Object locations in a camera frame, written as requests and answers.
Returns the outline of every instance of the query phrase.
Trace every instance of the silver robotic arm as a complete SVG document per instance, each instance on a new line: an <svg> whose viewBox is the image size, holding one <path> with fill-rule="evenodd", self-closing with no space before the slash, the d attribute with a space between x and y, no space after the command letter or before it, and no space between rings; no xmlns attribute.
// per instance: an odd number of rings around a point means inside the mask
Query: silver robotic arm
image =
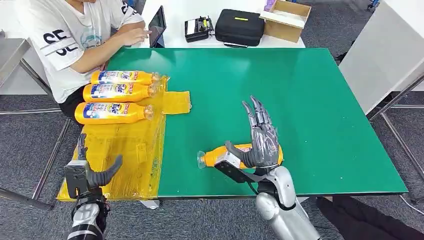
<svg viewBox="0 0 424 240"><path fill-rule="evenodd" d="M289 170L278 165L278 137L268 111L256 98L250 98L253 111L248 103L242 103L250 124L252 149L243 152L227 141L225 146L228 152L215 164L215 168L238 183L248 182L251 188L250 183L258 183L256 208L280 239L318 240L320 235L296 198ZM239 159L248 168L256 167L255 173L236 168L232 164L233 158Z"/></svg>
<svg viewBox="0 0 424 240"><path fill-rule="evenodd" d="M69 196L76 199L72 210L72 229L68 240L104 240L106 218L110 208L100 187L107 185L122 165L122 156L106 171L95 172L86 158L86 135L78 139L78 156L65 167L65 179Z"/></svg>

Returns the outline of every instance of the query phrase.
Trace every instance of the tide bottle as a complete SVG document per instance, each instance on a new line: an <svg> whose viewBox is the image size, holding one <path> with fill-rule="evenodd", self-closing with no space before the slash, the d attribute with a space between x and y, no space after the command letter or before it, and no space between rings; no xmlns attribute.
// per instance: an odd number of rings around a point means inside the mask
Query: tide bottle
<svg viewBox="0 0 424 240"><path fill-rule="evenodd" d="M151 85L160 79L161 76L157 72L145 71L95 71L91 75L92 84L139 83Z"/></svg>
<svg viewBox="0 0 424 240"><path fill-rule="evenodd" d="M240 149L243 152L248 152L252 148L252 144L239 144L234 147ZM204 167L213 167L217 161L220 161L225 154L227 153L227 148L225 146L219 146L212 151L208 151L204 153L203 151L199 151L197 153L197 166L199 169ZM281 164L283 161L283 150L281 146L278 145L278 164ZM236 165L239 169L246 169L247 167L243 162L240 162L239 165Z"/></svg>
<svg viewBox="0 0 424 240"><path fill-rule="evenodd" d="M88 84L84 87L82 96L86 102L138 102L153 96L157 91L156 85L141 83L101 83Z"/></svg>
<svg viewBox="0 0 424 240"><path fill-rule="evenodd" d="M153 118L153 106L136 103L82 102L75 110L75 119L83 125L135 123Z"/></svg>

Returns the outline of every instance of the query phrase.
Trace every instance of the green table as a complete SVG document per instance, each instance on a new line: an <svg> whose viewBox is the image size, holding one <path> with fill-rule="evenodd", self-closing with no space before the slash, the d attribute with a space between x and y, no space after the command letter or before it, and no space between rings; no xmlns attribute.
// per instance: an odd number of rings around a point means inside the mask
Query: green table
<svg viewBox="0 0 424 240"><path fill-rule="evenodd" d="M198 151L250 142L251 94L277 128L298 196L408 191L327 49L122 49L108 69L159 72L169 91L190 91L191 112L166 117L159 198L253 195L197 166Z"/></svg>

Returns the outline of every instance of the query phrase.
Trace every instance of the yellow label on case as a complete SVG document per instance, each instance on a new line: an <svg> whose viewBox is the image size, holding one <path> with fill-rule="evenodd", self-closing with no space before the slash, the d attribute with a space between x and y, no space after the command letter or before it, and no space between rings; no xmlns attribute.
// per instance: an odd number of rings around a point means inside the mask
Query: yellow label on case
<svg viewBox="0 0 424 240"><path fill-rule="evenodd" d="M235 20L249 21L247 18L235 17Z"/></svg>

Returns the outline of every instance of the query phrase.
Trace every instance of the yellow plastic bag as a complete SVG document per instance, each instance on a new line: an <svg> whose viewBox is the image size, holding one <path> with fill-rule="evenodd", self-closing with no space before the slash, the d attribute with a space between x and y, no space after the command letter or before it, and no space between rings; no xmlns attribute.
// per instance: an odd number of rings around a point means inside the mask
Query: yellow plastic bag
<svg viewBox="0 0 424 240"><path fill-rule="evenodd" d="M122 154L122 166L112 181L102 187L110 201L147 200L157 197L161 175L166 112L188 113L190 93L167 92L167 81L162 81L154 97L145 98L138 104L153 105L152 120L141 120L131 124L86 125L85 146L91 169L96 172L108 169L115 157ZM59 201L74 201L69 197L64 180L57 195Z"/></svg>

